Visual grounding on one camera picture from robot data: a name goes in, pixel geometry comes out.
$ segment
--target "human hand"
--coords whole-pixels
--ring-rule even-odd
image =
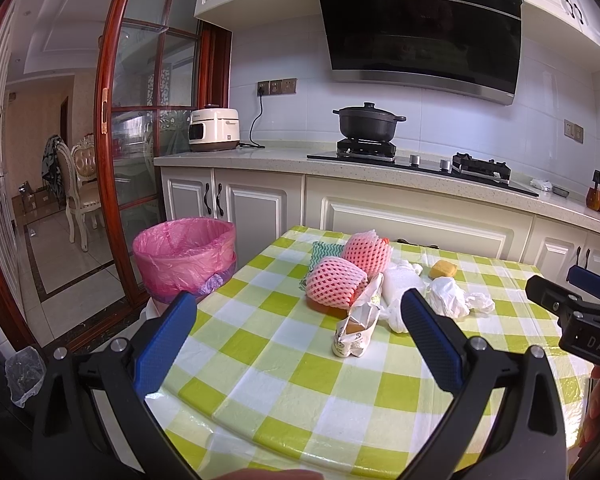
[[[324,480],[320,473],[292,469],[289,471],[266,471],[264,469],[240,469],[216,480]]]
[[[600,433],[600,366],[595,366],[591,372],[592,379],[599,379],[598,384],[591,391],[589,408],[582,425],[580,447],[594,440]]]

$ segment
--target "range hood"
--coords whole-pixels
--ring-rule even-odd
[[[333,77],[510,105],[522,0],[320,0]]]

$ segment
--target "gas stove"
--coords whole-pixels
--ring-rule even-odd
[[[336,152],[315,153],[307,155],[307,158],[420,171],[445,178],[458,178],[486,186],[499,187],[529,196],[538,196],[538,193],[517,186],[510,181],[511,170],[505,162],[495,162],[493,159],[478,160],[468,153],[457,153],[452,160],[443,158],[438,163],[432,160],[421,160],[419,155],[408,157],[395,155],[395,146],[390,142],[344,139],[338,142]]]

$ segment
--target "pink foam net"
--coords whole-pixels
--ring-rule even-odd
[[[342,257],[366,272],[369,278],[383,272],[391,260],[392,247],[375,231],[352,235]]]
[[[306,295],[325,306],[348,309],[366,287],[366,272],[337,256],[325,256],[306,279]]]
[[[230,279],[234,243],[235,225],[230,222],[183,218],[142,231],[133,252],[149,294],[168,302],[181,290],[197,294],[204,289],[208,294],[207,282],[216,274],[222,283]]]

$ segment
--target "rice cooker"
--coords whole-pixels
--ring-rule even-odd
[[[240,142],[238,111],[207,105],[191,113],[189,149],[192,152],[230,150]]]

